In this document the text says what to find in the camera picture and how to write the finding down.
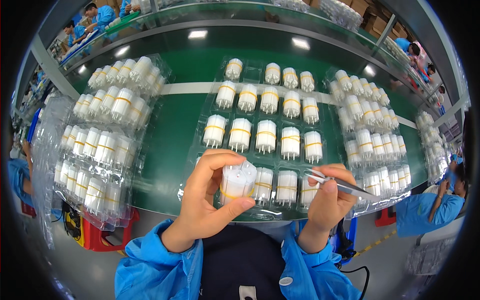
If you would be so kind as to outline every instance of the dark hair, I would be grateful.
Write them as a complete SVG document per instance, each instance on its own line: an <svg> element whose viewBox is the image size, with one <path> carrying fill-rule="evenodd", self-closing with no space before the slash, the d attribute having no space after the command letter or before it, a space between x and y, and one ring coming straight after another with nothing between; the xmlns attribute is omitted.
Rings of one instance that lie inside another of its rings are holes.
<svg viewBox="0 0 480 300"><path fill-rule="evenodd" d="M412 46L413 54L420 55L420 47L417 44L410 43L410 46Z"/></svg>
<svg viewBox="0 0 480 300"><path fill-rule="evenodd" d="M86 11L89 11L89 10L91 10L93 7L96 8L95 3L90 3L90 4L88 4L87 6L85 6L85 10L86 10Z"/></svg>
<svg viewBox="0 0 480 300"><path fill-rule="evenodd" d="M75 23L73 22L73 20L70 20L70 22L68 22L63 29L69 28L69 27L75 27Z"/></svg>
<svg viewBox="0 0 480 300"><path fill-rule="evenodd" d="M432 63L429 63L429 64L428 64L427 69L430 69L430 70L432 70L432 71L435 73L435 66L434 66Z"/></svg>

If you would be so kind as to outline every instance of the black cable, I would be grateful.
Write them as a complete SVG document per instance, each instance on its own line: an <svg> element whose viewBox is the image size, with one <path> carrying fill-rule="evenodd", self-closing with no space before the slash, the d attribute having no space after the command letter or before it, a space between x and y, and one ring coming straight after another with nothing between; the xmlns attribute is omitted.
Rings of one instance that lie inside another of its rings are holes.
<svg viewBox="0 0 480 300"><path fill-rule="evenodd" d="M355 269L353 271L342 271L342 270L340 270L340 272L342 272L342 273L353 273L353 272L357 272L360 269L365 269L365 271L367 271L367 278L365 279L365 285L363 286L363 291L362 291L360 299L359 299L359 300L362 300L363 297L365 297L365 293L367 292L368 280L370 279L370 271L368 270L367 266L364 265L363 267L360 267L360 268Z"/></svg>

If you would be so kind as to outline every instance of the hand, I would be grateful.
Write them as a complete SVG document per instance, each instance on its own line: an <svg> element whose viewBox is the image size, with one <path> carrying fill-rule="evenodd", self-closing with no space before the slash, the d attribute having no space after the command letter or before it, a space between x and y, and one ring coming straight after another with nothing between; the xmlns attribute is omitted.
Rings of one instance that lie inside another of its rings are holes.
<svg viewBox="0 0 480 300"><path fill-rule="evenodd" d="M235 217L255 205L252 198L237 198L220 209L213 197L222 180L222 168L241 164L246 158L225 149L207 149L185 184L179 217L161 236L170 252L188 250L196 239L219 233Z"/></svg>
<svg viewBox="0 0 480 300"><path fill-rule="evenodd" d="M342 164L313 167L325 176L339 178L353 185L357 185L353 175ZM309 178L310 186L317 181ZM357 197L339 192L335 180L329 180L320 186L308 210L308 222L315 225L318 231L329 232L356 203Z"/></svg>
<svg viewBox="0 0 480 300"><path fill-rule="evenodd" d="M30 143L27 142L27 140L24 139L24 142L22 143L22 149L25 152L25 155L27 157L30 157Z"/></svg>

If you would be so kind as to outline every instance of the cardboard box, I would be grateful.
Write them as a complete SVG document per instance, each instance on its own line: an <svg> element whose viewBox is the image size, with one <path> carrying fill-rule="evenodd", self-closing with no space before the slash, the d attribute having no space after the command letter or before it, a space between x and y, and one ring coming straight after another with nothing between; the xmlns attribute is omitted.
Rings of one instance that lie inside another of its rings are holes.
<svg viewBox="0 0 480 300"><path fill-rule="evenodd" d="M365 0L353 0L350 7L354 11L358 12L360 14L360 16L363 17L363 15L365 14L365 11L369 7L369 4L367 2L365 2Z"/></svg>

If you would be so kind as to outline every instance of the red plastic stool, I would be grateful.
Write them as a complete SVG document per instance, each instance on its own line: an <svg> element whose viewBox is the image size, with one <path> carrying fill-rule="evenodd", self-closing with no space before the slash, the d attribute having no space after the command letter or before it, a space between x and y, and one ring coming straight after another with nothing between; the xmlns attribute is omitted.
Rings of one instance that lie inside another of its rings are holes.
<svg viewBox="0 0 480 300"><path fill-rule="evenodd" d="M396 222L396 213L393 212L392 207L382 209L380 218L375 220L375 226L382 227Z"/></svg>
<svg viewBox="0 0 480 300"><path fill-rule="evenodd" d="M124 250L125 246L131 240L132 225L134 222L140 220L140 214L138 210L134 208L132 219L129 221L128 226L123 230L122 244L115 246L106 240L106 237L110 235L110 231L101 231L87 220L83 219L83 235L84 235L84 248L87 250L97 252L107 251L119 251Z"/></svg>

